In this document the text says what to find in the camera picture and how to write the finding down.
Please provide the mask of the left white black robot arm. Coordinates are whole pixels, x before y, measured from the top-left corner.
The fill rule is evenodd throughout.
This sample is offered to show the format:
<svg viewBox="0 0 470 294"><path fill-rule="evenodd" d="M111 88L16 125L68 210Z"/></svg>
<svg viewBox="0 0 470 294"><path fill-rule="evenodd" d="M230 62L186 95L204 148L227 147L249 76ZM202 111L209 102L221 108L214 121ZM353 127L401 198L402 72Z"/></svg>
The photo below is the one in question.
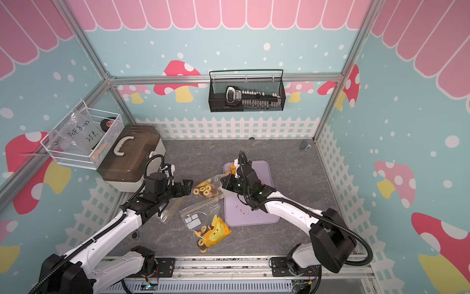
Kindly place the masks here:
<svg viewBox="0 0 470 294"><path fill-rule="evenodd" d="M160 159L156 172L149 174L148 165ZM160 216L173 198L191 194L193 181L174 180L175 168L167 164L161 154L149 158L143 172L143 183L122 205L119 213L107 225L76 248L62 256L47 258L40 270L39 280L32 294L99 294L125 278L137 274L148 278L160 266L154 251L135 246L114 261L98 266L126 236L138 230L154 215Z"/></svg>

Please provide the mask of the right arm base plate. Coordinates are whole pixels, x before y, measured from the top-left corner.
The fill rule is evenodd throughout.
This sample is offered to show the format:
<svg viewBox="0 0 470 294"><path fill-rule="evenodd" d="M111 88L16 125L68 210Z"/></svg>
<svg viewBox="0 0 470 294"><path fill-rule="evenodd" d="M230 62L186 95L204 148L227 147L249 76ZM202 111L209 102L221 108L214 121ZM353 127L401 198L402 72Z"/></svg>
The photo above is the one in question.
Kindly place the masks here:
<svg viewBox="0 0 470 294"><path fill-rule="evenodd" d="M269 267L273 277L318 277L322 270L321 266L309 266L300 268L286 257L271 257Z"/></svg>

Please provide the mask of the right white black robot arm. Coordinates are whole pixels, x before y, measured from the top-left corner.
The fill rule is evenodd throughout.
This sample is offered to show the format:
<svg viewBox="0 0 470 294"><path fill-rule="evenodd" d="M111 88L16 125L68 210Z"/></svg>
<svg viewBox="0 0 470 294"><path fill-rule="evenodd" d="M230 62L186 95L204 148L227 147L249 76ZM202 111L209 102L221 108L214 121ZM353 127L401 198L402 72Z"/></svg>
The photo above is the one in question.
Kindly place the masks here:
<svg viewBox="0 0 470 294"><path fill-rule="evenodd" d="M298 243L286 256L291 274L299 276L314 266L338 273L344 265L361 267L373 261L371 246L348 228L336 210L306 207L262 183L243 151L234 165L235 173L221 179L224 189L242 196L242 203L251 210L285 219L310 237L308 244Z"/></svg>

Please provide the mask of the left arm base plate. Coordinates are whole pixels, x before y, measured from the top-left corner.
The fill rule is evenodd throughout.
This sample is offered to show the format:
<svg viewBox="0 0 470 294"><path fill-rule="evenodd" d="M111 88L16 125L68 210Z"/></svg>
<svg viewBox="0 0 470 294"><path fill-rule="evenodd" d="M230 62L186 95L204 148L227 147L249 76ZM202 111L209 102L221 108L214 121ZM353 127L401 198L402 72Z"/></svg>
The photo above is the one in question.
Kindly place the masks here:
<svg viewBox="0 0 470 294"><path fill-rule="evenodd" d="M128 278L172 278L175 270L175 258L154 258L151 262L148 258L144 260L143 267Z"/></svg>

